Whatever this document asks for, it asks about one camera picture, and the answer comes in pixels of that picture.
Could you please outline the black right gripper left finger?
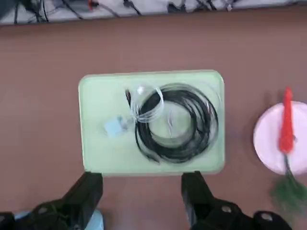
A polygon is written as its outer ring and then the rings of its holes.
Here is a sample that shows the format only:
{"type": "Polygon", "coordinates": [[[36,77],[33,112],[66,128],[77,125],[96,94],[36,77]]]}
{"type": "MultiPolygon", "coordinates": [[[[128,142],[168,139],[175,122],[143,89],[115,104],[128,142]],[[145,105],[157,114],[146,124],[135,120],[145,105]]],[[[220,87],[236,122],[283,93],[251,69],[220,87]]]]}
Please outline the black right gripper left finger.
{"type": "Polygon", "coordinates": [[[85,172],[60,199],[41,203],[21,218],[0,213],[2,230],[84,230],[103,194],[100,173],[85,172]]]}

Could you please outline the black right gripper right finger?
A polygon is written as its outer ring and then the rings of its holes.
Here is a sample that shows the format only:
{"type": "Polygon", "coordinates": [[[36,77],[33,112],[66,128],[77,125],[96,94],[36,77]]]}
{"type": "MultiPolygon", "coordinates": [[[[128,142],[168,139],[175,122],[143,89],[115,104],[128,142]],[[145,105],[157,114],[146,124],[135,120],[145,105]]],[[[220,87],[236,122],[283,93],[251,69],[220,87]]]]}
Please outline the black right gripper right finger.
{"type": "Polygon", "coordinates": [[[191,230],[290,230],[290,225],[271,211],[245,215],[235,203],[213,196],[199,171],[181,176],[181,194],[191,230]]]}

